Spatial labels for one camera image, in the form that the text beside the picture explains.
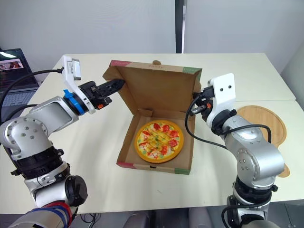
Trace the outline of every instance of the laptop keyboard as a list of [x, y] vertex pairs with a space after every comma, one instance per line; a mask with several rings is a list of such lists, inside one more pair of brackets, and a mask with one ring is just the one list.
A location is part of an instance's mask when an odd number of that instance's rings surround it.
[[3, 107], [6, 106], [14, 106], [14, 105], [27, 105], [29, 100], [34, 95], [35, 91], [27, 92], [27, 93], [20, 93], [20, 94], [9, 94], [6, 95]]

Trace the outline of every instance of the robotic arm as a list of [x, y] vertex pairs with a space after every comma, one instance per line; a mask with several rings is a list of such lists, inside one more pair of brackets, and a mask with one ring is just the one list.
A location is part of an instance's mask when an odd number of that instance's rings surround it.
[[284, 170], [279, 150], [263, 138], [262, 131], [232, 109], [235, 101], [234, 75], [227, 74], [208, 82], [200, 94], [194, 94], [198, 108], [213, 133], [220, 135], [237, 160], [237, 178], [233, 195], [227, 198], [228, 223], [232, 228], [278, 227], [266, 221], [276, 176]]
[[[93, 81], [77, 86], [74, 81], [81, 79], [79, 61], [63, 56], [63, 66], [64, 81], [71, 92], [64, 90], [64, 97], [54, 97], [26, 116], [0, 126], [0, 141], [17, 168], [12, 174], [25, 178], [37, 206], [11, 228], [59, 228], [71, 224], [78, 206], [87, 198], [86, 184], [80, 176], [70, 175], [69, 164], [61, 159], [63, 150], [55, 149], [48, 137], [76, 122], [80, 115], [107, 106], [112, 101], [108, 96], [124, 85], [123, 80], [113, 80], [100, 86]], [[271, 192], [277, 190], [275, 178], [283, 171], [284, 160], [277, 148], [264, 140], [259, 128], [233, 130], [250, 124], [232, 109], [233, 74], [210, 80], [208, 87], [194, 96], [198, 107], [190, 114], [201, 113], [238, 162], [233, 195], [227, 198], [229, 206], [222, 213], [223, 221], [227, 211], [232, 228], [276, 228], [266, 219]]]
[[55, 149], [48, 137], [76, 122], [86, 112], [107, 106], [108, 97], [124, 85], [113, 80], [96, 86], [80, 80], [79, 60], [63, 56], [64, 97], [54, 97], [35, 106], [29, 114], [6, 121], [0, 126], [0, 141], [16, 166], [13, 175], [22, 175], [36, 209], [28, 212], [10, 227], [68, 227], [87, 198], [86, 184], [80, 176], [70, 175], [70, 166], [61, 159], [62, 149]]

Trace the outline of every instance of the blue bracket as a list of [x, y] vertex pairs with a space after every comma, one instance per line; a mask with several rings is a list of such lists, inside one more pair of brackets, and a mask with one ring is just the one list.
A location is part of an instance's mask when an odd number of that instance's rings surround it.
[[81, 105], [77, 102], [77, 100], [73, 97], [73, 94], [70, 93], [67, 89], [64, 89], [63, 92], [65, 92], [65, 98], [69, 99], [70, 102], [73, 104], [73, 106], [78, 110], [80, 115], [83, 115], [85, 112], [82, 109]]

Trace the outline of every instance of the black pole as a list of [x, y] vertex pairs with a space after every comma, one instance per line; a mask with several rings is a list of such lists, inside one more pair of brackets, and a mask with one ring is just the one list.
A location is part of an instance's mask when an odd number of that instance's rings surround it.
[[181, 53], [184, 0], [175, 0], [175, 52]]

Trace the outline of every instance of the toy pizza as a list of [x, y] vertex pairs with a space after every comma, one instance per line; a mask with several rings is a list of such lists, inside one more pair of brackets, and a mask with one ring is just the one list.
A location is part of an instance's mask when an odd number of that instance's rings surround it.
[[162, 163], [179, 154], [184, 143], [181, 129], [167, 120], [145, 124], [134, 140], [138, 155], [147, 162]]

